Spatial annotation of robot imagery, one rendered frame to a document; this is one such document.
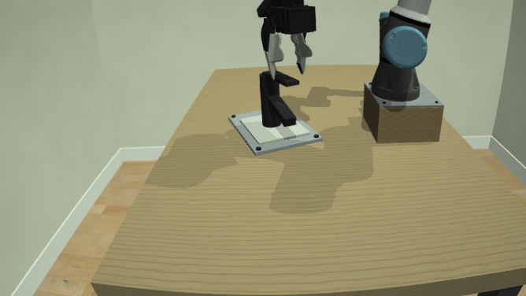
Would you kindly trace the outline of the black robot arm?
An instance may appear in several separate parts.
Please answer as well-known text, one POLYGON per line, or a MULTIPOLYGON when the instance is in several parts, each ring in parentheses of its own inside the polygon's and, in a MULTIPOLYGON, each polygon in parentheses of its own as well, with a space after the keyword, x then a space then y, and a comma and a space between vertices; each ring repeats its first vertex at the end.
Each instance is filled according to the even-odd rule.
POLYGON ((396 102, 419 98, 415 67, 423 62, 428 51, 431 2, 398 0, 390 12, 380 13, 380 63, 371 89, 375 96, 396 102))

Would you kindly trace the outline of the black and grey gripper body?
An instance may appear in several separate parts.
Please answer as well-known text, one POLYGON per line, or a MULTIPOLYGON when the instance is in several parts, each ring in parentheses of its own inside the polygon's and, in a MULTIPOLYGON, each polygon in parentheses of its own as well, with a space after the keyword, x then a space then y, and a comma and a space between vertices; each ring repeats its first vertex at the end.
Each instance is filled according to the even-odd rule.
POLYGON ((300 0, 276 0, 273 6, 269 6, 266 14, 269 23, 278 33, 292 35, 317 30, 315 6, 304 6, 304 0, 301 0, 301 4, 300 0), (285 16, 285 27, 282 15, 285 16))

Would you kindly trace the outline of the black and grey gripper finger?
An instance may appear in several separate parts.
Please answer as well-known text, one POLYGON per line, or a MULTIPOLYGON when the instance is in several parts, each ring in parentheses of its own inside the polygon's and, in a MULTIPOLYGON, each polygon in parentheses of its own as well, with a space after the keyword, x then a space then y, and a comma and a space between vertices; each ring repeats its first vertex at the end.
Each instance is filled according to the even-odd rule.
POLYGON ((306 33, 299 33, 291 35, 291 41, 295 45, 295 54, 297 56, 297 66, 301 74, 304 74, 306 66, 306 58, 312 57, 313 52, 306 44, 306 33), (302 36, 303 35, 303 36, 302 36))
POLYGON ((284 51, 281 47, 281 34, 275 32, 275 29, 269 23, 268 18, 264 18, 261 28, 261 41, 268 63, 272 79, 276 78, 276 62, 284 59, 284 51))

